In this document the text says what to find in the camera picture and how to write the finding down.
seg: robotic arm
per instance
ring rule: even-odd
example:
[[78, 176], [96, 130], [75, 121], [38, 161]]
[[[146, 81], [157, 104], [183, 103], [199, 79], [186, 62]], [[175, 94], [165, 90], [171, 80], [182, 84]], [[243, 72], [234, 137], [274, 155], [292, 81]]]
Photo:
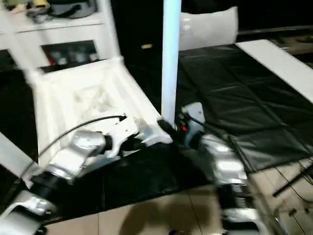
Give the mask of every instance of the robotic arm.
[[65, 190], [78, 177], [89, 157], [112, 149], [112, 138], [99, 132], [77, 131], [39, 175], [0, 216], [0, 235], [44, 235], [43, 221], [62, 203]]
[[160, 126], [186, 147], [200, 151], [214, 176], [214, 185], [222, 209], [226, 235], [267, 235], [268, 231], [253, 204], [244, 165], [214, 127], [204, 132], [204, 114], [200, 103], [187, 105], [178, 115], [175, 131], [164, 121]]

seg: shelf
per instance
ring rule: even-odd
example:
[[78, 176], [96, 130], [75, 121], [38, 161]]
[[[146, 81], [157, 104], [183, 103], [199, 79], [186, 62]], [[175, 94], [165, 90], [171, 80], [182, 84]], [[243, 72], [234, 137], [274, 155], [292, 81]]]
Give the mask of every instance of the shelf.
[[28, 32], [52, 28], [76, 27], [83, 25], [103, 24], [101, 14], [96, 12], [90, 16], [79, 19], [58, 19], [54, 18], [49, 22], [35, 24], [24, 13], [13, 15], [10, 13], [10, 21], [16, 27], [17, 32]]

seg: tiled floor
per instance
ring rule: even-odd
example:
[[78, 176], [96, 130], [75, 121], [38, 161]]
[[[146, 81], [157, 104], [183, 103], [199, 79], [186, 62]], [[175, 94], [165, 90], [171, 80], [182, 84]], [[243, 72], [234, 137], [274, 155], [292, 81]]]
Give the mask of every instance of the tiled floor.
[[[307, 167], [310, 162], [303, 160], [301, 164]], [[310, 183], [301, 179], [293, 188], [287, 189], [277, 198], [272, 196], [287, 180], [291, 180], [300, 172], [300, 167], [299, 163], [280, 166], [253, 174], [252, 179], [268, 204], [266, 213], [279, 218], [290, 235], [313, 235], [313, 210], [309, 213], [305, 211], [305, 207], [313, 208], [313, 204], [305, 203], [300, 198], [313, 201], [313, 186]]]
[[211, 187], [49, 225], [49, 235], [219, 235], [219, 207]]

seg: black cable cord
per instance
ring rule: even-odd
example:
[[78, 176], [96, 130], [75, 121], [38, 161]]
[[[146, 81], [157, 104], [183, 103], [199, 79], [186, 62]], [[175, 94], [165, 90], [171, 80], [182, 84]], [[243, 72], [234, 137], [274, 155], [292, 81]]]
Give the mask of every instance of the black cable cord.
[[222, 133], [225, 132], [225, 130], [224, 130], [222, 127], [220, 127], [220, 126], [218, 126], [218, 125], [216, 125], [216, 124], [212, 124], [212, 123], [209, 123], [209, 122], [208, 122], [208, 123], [211, 125], [211, 126], [209, 126], [209, 125], [207, 125], [207, 124], [205, 124], [205, 123], [202, 123], [202, 122], [198, 121], [198, 120], [195, 119], [194, 117], [190, 116], [188, 113], [184, 113], [183, 115], [184, 115], [187, 119], [190, 119], [190, 120], [194, 121], [195, 123], [197, 123], [197, 124], [199, 124], [199, 125], [205, 127], [206, 129], [210, 130], [210, 131], [212, 132], [212, 134], [214, 134], [214, 135], [216, 135], [216, 136], [218, 136], [218, 137], [221, 137], [221, 138], [223, 139]]
[[[112, 118], [119, 118], [119, 121], [122, 121], [126, 118], [126, 116], [107, 116], [107, 117], [100, 117], [100, 118], [96, 118], [96, 119], [92, 119], [86, 122], [83, 122], [77, 126], [74, 126], [73, 128], [69, 129], [68, 131], [65, 131], [63, 134], [59, 135], [57, 138], [55, 138], [50, 144], [48, 144], [43, 150], [42, 152], [38, 155], [38, 158], [40, 158], [52, 145], [54, 145], [57, 141], [59, 141], [60, 139], [62, 139], [64, 136], [66, 136], [67, 134], [69, 134], [70, 132], [82, 127], [82, 126], [86, 126], [90, 123], [94, 123], [97, 121], [101, 121], [101, 120], [106, 120], [106, 119], [112, 119]], [[31, 164], [29, 164], [26, 169], [24, 170], [24, 172], [21, 175], [22, 176], [30, 169], [30, 167], [34, 164], [34, 162], [32, 162]]]

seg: black plastic sheet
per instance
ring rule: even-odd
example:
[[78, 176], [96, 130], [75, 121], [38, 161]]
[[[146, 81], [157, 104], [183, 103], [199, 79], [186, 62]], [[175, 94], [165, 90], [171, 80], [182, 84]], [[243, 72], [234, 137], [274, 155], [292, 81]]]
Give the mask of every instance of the black plastic sheet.
[[313, 105], [236, 46], [181, 52], [179, 69], [177, 103], [201, 102], [248, 172], [313, 155]]

